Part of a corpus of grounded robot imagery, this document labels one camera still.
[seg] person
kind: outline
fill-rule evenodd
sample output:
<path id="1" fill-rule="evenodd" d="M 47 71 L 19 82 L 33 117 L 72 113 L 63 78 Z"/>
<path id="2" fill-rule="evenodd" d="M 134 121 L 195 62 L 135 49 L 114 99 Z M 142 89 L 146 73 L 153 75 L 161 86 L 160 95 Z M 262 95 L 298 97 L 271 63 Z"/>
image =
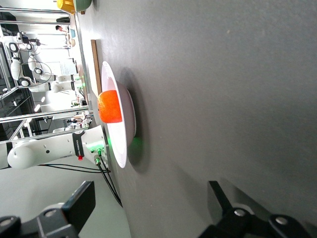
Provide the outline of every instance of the person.
<path id="1" fill-rule="evenodd" d="M 55 26 L 56 31 L 63 31 L 63 32 L 67 32 L 65 31 L 61 26 L 57 25 Z"/>

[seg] table surface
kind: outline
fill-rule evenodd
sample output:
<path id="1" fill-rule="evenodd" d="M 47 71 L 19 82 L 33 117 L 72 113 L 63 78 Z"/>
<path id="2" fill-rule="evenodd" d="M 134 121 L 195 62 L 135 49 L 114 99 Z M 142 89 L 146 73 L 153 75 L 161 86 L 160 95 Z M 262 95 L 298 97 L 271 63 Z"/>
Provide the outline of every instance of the table surface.
<path id="1" fill-rule="evenodd" d="M 94 0 L 79 16 L 136 110 L 126 167 L 111 158 L 133 238 L 197 237 L 212 222 L 209 180 L 317 234 L 316 9 Z"/>

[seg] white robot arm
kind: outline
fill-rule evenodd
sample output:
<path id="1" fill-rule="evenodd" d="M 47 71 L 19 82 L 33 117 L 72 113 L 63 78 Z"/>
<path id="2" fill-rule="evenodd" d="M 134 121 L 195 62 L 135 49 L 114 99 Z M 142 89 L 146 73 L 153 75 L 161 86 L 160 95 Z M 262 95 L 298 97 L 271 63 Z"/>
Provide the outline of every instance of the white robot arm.
<path id="1" fill-rule="evenodd" d="M 22 86 L 29 87 L 31 92 L 47 92 L 53 91 L 55 93 L 64 90 L 75 90 L 77 87 L 82 86 L 81 81 L 74 81 L 72 75 L 56 76 L 48 73 L 50 71 L 49 67 L 45 63 L 39 63 L 35 56 L 38 51 L 33 48 L 32 44 L 26 44 L 26 49 L 30 53 L 28 59 L 28 65 L 31 71 L 35 72 L 40 76 L 40 78 L 45 83 L 33 83 L 30 77 L 23 75 L 22 65 L 19 61 L 19 45 L 24 44 L 22 41 L 22 34 L 18 33 L 16 37 L 5 36 L 3 43 L 6 47 L 13 53 L 12 64 L 11 64 L 11 74 L 14 80 L 19 81 Z"/>
<path id="2" fill-rule="evenodd" d="M 79 160 L 87 158 L 95 163 L 95 156 L 98 155 L 99 149 L 102 156 L 104 156 L 106 144 L 100 125 L 66 135 L 30 140 L 23 143 L 18 142 L 13 145 L 7 160 L 9 165 L 15 169 L 26 169 L 74 155 Z"/>

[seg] black cable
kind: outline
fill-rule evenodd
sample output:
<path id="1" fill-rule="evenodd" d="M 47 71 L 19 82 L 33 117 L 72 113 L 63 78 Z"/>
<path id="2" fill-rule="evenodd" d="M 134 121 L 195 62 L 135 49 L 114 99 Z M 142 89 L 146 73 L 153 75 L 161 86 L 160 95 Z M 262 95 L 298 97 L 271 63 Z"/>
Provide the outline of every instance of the black cable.
<path id="1" fill-rule="evenodd" d="M 77 171 L 77 172 L 85 172 L 85 173 L 91 173 L 91 174 L 101 174 L 102 173 L 102 172 L 94 172 L 94 171 L 84 171 L 84 170 L 75 170 L 75 169 L 69 169 L 69 168 L 62 168 L 62 167 L 53 166 L 53 165 L 38 165 L 38 166 L 51 167 L 51 168 L 62 169 L 62 170 L 71 170 L 71 171 Z"/>
<path id="2" fill-rule="evenodd" d="M 3 107 L 3 104 L 2 104 L 2 96 L 3 96 L 3 93 L 1 94 L 1 99 L 0 99 L 1 105 L 2 105 L 2 107 Z"/>
<path id="3" fill-rule="evenodd" d="M 88 170 L 95 170 L 99 171 L 99 169 L 93 169 L 89 167 L 83 167 L 83 166 L 76 166 L 76 165 L 68 165 L 68 164 L 44 164 L 44 165 L 50 165 L 50 166 L 69 166 L 69 167 L 74 167 L 74 168 L 81 168 L 81 169 L 88 169 Z"/>
<path id="4" fill-rule="evenodd" d="M 35 87 L 35 86 L 39 86 L 39 85 L 41 85 L 41 84 L 44 84 L 44 83 L 47 83 L 50 79 L 51 79 L 51 77 L 52 77 L 52 70 L 51 70 L 51 68 L 46 64 L 46 63 L 43 63 L 43 64 L 45 64 L 49 69 L 50 69 L 50 77 L 48 78 L 48 80 L 46 80 L 45 82 L 42 82 L 42 83 L 40 83 L 40 84 L 37 84 L 37 85 L 33 85 L 33 86 L 28 86 L 29 88 L 30 87 Z"/>
<path id="5" fill-rule="evenodd" d="M 111 185 L 110 185 L 110 183 L 109 183 L 109 181 L 108 181 L 108 179 L 107 179 L 107 177 L 106 177 L 106 175 L 105 175 L 103 169 L 101 168 L 100 164 L 98 164 L 97 166 L 98 166 L 100 172 L 102 172 L 102 175 L 103 175 L 103 177 L 104 177 L 106 183 L 108 184 L 108 186 L 109 186 L 109 188 L 110 188 L 110 190 L 111 190 L 111 192 L 112 192 L 114 198 L 117 200 L 117 202 L 119 203 L 119 205 L 120 205 L 121 207 L 123 207 L 119 196 L 114 192 L 113 188 L 111 187 Z"/>
<path id="6" fill-rule="evenodd" d="M 113 187 L 113 190 L 115 191 L 115 193 L 116 193 L 117 196 L 119 197 L 117 191 L 115 190 L 115 186 L 113 185 L 113 182 L 112 182 L 112 179 L 111 179 L 111 177 L 110 177 L 110 174 L 109 174 L 109 172 L 108 172 L 108 168 L 107 168 L 106 164 L 104 163 L 104 160 L 103 160 L 103 158 L 101 157 L 101 155 L 99 155 L 99 158 L 100 158 L 101 162 L 103 163 L 103 165 L 104 165 L 104 167 L 105 167 L 105 169 L 106 169 L 106 172 L 107 172 L 108 177 L 109 177 L 109 179 L 110 179 L 110 182 L 111 182 L 111 185 L 112 185 L 112 187 Z"/>

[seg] metal frame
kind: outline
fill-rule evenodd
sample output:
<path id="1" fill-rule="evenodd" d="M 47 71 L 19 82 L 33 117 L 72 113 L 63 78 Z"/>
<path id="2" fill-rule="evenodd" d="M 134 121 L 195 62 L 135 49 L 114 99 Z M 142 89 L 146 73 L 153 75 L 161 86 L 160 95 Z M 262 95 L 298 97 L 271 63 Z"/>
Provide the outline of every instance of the metal frame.
<path id="1" fill-rule="evenodd" d="M 43 135 L 35 135 L 32 137 L 25 137 L 25 138 L 21 138 L 21 139 L 17 139 L 17 140 L 4 140 L 4 141 L 0 141 L 0 144 L 3 143 L 8 143 L 8 142 L 20 142 L 20 141 L 25 141 L 25 140 L 30 140 L 30 139 L 43 139 L 43 138 L 48 138 L 48 137 L 52 137 L 52 136 L 58 136 L 58 135 L 65 135 L 65 134 L 69 134 L 69 133 L 73 133 L 76 131 L 81 131 L 81 130 L 88 130 L 88 127 L 84 127 L 84 128 L 79 128 L 79 129 L 74 129 L 74 130 L 66 130 L 66 131 L 61 131 L 61 132 L 56 132 L 56 133 L 48 133 L 48 134 L 43 134 Z"/>
<path id="2" fill-rule="evenodd" d="M 68 13 L 61 11 L 61 10 L 14 8 L 14 7 L 1 7 L 1 12 L 52 13 L 52 14 L 66 14 L 66 15 L 68 15 Z"/>
<path id="3" fill-rule="evenodd" d="M 17 24 L 17 25 L 30 25 L 30 24 L 44 24 L 44 25 L 58 25 L 60 22 L 51 21 L 4 21 L 0 20 L 1 24 Z M 70 25 L 69 22 L 63 22 L 63 25 Z"/>
<path id="4" fill-rule="evenodd" d="M 21 131 L 21 129 L 23 128 L 24 123 L 26 123 L 26 122 L 27 122 L 26 119 L 21 122 L 21 124 L 17 127 L 17 129 L 14 131 L 14 133 L 12 134 L 12 136 L 10 137 L 9 140 L 13 140 L 14 137 L 16 137 L 16 136 L 18 135 L 18 133 L 19 133 L 19 132 Z"/>
<path id="5" fill-rule="evenodd" d="M 6 117 L 6 118 L 0 118 L 0 123 L 10 122 L 10 121 L 17 121 L 27 118 L 42 118 L 42 117 L 48 117 L 48 116 L 54 116 L 62 113 L 71 113 L 71 112 L 82 112 L 82 111 L 88 111 L 87 106 L 83 106 L 81 108 L 71 108 L 71 109 L 65 109 L 65 110 L 59 110 L 55 112 L 45 112 L 45 113 L 34 113 L 34 114 L 27 114 L 27 115 L 20 115 L 20 116 L 14 116 L 14 117 Z"/>

